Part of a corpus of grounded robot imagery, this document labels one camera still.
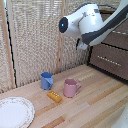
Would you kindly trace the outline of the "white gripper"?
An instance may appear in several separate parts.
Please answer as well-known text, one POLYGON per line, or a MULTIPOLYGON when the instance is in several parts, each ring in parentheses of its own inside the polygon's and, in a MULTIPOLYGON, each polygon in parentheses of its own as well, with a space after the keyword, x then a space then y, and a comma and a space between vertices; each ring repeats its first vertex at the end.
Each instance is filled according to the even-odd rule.
POLYGON ((85 43, 83 43, 80 39, 77 40, 77 43, 76 43, 76 50, 86 50, 88 47, 88 45, 86 45, 85 43))

